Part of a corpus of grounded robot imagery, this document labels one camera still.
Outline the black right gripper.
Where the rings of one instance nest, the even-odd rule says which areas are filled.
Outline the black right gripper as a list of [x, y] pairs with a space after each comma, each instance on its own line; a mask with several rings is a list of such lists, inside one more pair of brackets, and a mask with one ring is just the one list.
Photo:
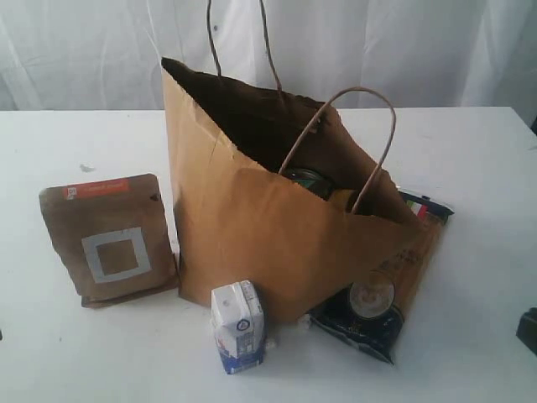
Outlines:
[[527, 348], [537, 348], [536, 308], [530, 308], [521, 316], [516, 336]]

